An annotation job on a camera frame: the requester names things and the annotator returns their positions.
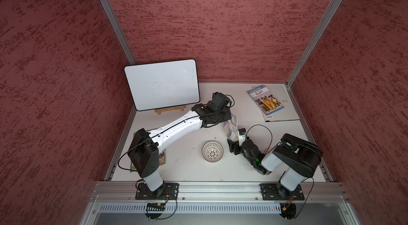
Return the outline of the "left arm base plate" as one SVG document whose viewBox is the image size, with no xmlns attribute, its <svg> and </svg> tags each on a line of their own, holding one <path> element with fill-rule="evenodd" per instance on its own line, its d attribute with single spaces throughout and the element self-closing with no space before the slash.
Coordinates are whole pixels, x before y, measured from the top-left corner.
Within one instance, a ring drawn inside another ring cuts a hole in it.
<svg viewBox="0 0 408 225">
<path fill-rule="evenodd" d="M 151 191 L 145 183 L 137 186 L 136 200 L 177 200 L 180 185 L 165 182 L 157 190 Z"/>
</svg>

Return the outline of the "white patterned breakfast bowl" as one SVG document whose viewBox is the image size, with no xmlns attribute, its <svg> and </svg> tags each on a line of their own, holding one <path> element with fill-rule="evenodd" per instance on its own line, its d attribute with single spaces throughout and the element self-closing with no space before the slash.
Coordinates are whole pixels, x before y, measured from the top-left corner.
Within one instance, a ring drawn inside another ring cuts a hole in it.
<svg viewBox="0 0 408 225">
<path fill-rule="evenodd" d="M 209 141 L 204 144 L 201 153 L 206 161 L 214 163 L 222 159 L 224 150 L 218 142 Z"/>
</svg>

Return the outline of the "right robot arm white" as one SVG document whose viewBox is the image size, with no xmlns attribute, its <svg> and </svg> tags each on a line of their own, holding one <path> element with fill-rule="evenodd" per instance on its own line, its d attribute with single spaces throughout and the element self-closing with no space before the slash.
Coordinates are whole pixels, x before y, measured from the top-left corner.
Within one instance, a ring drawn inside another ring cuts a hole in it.
<svg viewBox="0 0 408 225">
<path fill-rule="evenodd" d="M 276 186 L 272 187 L 282 200 L 292 197 L 304 180 L 314 176 L 323 157 L 320 147 L 288 133 L 267 154 L 262 153 L 247 136 L 241 142 L 230 139 L 227 142 L 231 153 L 243 155 L 262 175 L 269 175 L 281 164 L 288 166 Z"/>
</svg>

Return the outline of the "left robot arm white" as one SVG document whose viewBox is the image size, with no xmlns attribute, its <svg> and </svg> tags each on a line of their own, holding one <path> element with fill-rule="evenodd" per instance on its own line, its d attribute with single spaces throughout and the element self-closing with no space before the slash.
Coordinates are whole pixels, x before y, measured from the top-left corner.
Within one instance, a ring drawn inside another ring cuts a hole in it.
<svg viewBox="0 0 408 225">
<path fill-rule="evenodd" d="M 221 92 L 212 94 L 206 104 L 196 104 L 181 118 L 152 130 L 140 129 L 134 133 L 126 152 L 151 196 L 161 196 L 165 182 L 158 172 L 159 155 L 171 144 L 187 134 L 229 121 L 235 100 Z"/>
</svg>

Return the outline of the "oats bag white purple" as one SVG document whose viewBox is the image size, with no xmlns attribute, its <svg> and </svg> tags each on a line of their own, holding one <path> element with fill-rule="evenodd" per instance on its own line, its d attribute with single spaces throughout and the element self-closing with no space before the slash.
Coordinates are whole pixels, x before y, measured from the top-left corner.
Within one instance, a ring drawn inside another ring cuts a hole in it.
<svg viewBox="0 0 408 225">
<path fill-rule="evenodd" d="M 223 129 L 229 140 L 233 142 L 238 141 L 238 117 L 234 112 L 231 111 L 231 119 L 223 123 Z"/>
</svg>

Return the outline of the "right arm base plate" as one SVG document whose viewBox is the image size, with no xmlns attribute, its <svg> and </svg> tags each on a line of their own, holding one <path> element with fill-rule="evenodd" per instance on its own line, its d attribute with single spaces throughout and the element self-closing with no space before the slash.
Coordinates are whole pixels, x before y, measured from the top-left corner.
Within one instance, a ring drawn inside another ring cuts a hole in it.
<svg viewBox="0 0 408 225">
<path fill-rule="evenodd" d="M 260 192 L 264 201 L 303 201 L 305 196 L 301 185 L 291 191 L 279 183 L 260 184 Z"/>
</svg>

